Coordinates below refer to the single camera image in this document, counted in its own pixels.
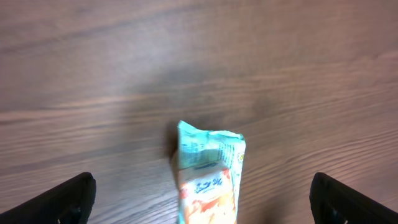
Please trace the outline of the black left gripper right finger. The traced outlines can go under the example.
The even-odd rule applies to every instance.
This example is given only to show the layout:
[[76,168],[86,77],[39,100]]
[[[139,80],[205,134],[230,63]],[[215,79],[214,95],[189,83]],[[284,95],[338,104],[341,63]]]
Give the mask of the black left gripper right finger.
[[315,224],[397,224],[397,212],[322,172],[314,175],[309,199]]

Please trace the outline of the teal orange snack packet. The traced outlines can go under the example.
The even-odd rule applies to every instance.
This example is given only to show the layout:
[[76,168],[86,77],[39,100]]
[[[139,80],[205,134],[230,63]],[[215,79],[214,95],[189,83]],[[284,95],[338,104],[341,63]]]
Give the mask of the teal orange snack packet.
[[242,134],[178,123],[179,223],[237,223],[245,150]]

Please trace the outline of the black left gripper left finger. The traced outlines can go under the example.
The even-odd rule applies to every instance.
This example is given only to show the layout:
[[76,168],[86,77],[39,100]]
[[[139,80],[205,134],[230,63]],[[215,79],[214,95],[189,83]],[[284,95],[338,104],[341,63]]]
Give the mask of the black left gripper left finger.
[[1,224],[86,224],[96,198],[96,180],[81,174],[1,214]]

